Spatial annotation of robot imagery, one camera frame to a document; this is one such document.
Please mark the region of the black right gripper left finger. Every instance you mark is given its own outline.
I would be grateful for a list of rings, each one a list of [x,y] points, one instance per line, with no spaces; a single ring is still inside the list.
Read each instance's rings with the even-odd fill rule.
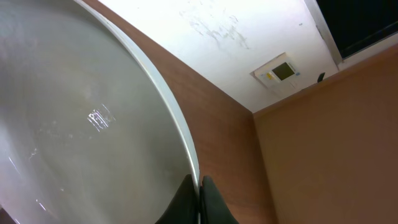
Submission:
[[[198,199],[192,176],[188,174],[155,224],[198,224],[198,214]]]

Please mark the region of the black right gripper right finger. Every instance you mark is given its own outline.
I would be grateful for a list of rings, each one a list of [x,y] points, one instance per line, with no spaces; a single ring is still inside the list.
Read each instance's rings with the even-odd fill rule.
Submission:
[[[233,217],[220,191],[210,176],[204,176],[200,187],[201,224],[239,224]]]

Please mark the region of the grey-white plate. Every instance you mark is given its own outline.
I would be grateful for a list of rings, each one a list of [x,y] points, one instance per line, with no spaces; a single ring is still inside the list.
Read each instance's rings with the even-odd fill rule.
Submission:
[[[83,1],[1,2],[1,206],[16,223],[155,223],[199,164],[148,56]]]

